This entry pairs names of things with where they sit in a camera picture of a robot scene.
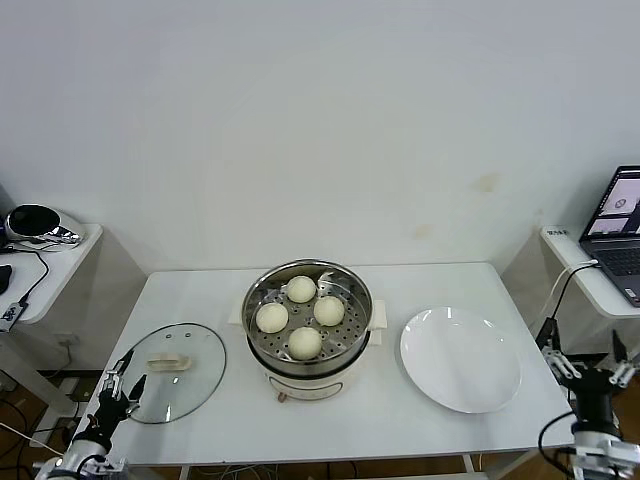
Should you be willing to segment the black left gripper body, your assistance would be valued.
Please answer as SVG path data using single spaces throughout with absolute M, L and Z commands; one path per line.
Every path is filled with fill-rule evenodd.
M 94 414 L 95 429 L 101 437 L 111 437 L 118 424 L 127 418 L 129 400 L 125 394 L 114 398 L 112 394 L 99 396 L 99 407 Z

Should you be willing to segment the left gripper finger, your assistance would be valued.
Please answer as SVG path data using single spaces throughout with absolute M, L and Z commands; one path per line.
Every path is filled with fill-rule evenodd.
M 134 384 L 133 388 L 128 395 L 127 413 L 133 413 L 140 406 L 140 399 L 143 395 L 147 375 L 143 374 L 138 381 Z
M 132 358 L 134 350 L 130 349 L 127 353 L 116 361 L 115 365 L 105 372 L 105 378 L 102 384 L 102 392 L 108 393 L 112 398 L 119 398 L 122 390 L 122 379 Z

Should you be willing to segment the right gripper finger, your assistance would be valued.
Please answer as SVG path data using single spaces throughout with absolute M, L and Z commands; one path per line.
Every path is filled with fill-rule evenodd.
M 616 330 L 612 331 L 612 346 L 616 366 L 609 382 L 613 386 L 627 386 L 638 372 L 639 366 L 629 358 L 627 347 Z
M 543 357 L 558 381 L 577 380 L 580 371 L 561 351 L 559 336 L 553 333 L 543 347 Z

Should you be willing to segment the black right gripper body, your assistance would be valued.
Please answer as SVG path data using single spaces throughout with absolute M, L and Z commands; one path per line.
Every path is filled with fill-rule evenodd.
M 580 422 L 612 423 L 614 420 L 612 398 L 617 391 L 610 378 L 613 373 L 602 368 L 578 369 L 568 378 L 560 376 L 560 384 L 572 391 L 576 397 L 576 416 Z

